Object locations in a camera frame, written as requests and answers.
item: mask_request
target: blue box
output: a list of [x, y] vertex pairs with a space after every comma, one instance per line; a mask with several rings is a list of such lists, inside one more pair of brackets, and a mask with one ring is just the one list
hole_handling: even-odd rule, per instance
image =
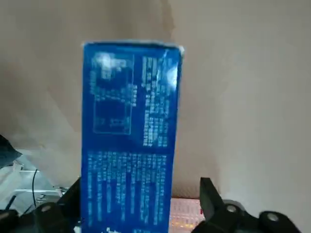
[[182, 51], [84, 46], [82, 232], [168, 232]]

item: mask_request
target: small screw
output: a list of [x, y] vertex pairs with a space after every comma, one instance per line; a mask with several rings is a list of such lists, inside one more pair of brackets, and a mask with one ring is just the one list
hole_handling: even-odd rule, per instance
[[50, 208], [51, 208], [51, 207], [50, 207], [49, 205], [46, 205], [46, 206], [43, 206], [43, 207], [42, 207], [41, 211], [42, 211], [42, 212], [46, 212], [46, 211], [48, 211]]
[[8, 212], [1, 214], [1, 215], [0, 215], [0, 220], [2, 220], [2, 219], [4, 219], [4, 218], [8, 217], [9, 215], [10, 215], [10, 214], [9, 214]]
[[275, 214], [273, 214], [273, 213], [268, 213], [267, 216], [268, 216], [268, 219], [270, 219], [273, 222], [278, 221], [278, 217]]
[[228, 210], [229, 212], [234, 213], [234, 212], [236, 212], [237, 208], [235, 208], [233, 205], [229, 205], [229, 206], [227, 206], [227, 210]]

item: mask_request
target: black plastic part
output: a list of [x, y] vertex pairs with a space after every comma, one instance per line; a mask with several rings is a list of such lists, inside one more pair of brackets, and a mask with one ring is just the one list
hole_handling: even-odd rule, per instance
[[[269, 219], [268, 215], [277, 216], [277, 220]], [[259, 228], [265, 233], [300, 233], [300, 230], [289, 220], [289, 218], [281, 213], [265, 211], [259, 215]]]
[[1, 232], [8, 232], [15, 227], [18, 220], [18, 212], [16, 210], [2, 210], [0, 211], [0, 230]]
[[200, 180], [200, 204], [206, 221], [225, 205], [210, 178]]
[[21, 156], [11, 143], [0, 134], [0, 168], [11, 165], [14, 160]]
[[34, 211], [35, 224], [40, 233], [74, 233], [61, 209], [56, 203], [48, 202]]
[[70, 187], [70, 189], [57, 202], [65, 218], [71, 226], [76, 226], [81, 220], [80, 214], [80, 178]]

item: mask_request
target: beige wall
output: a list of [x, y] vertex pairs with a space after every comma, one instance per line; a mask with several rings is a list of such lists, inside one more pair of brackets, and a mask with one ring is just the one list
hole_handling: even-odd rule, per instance
[[311, 228], [311, 1], [3, 0], [0, 132], [54, 183], [80, 173], [81, 43], [185, 46], [173, 193], [210, 176]]

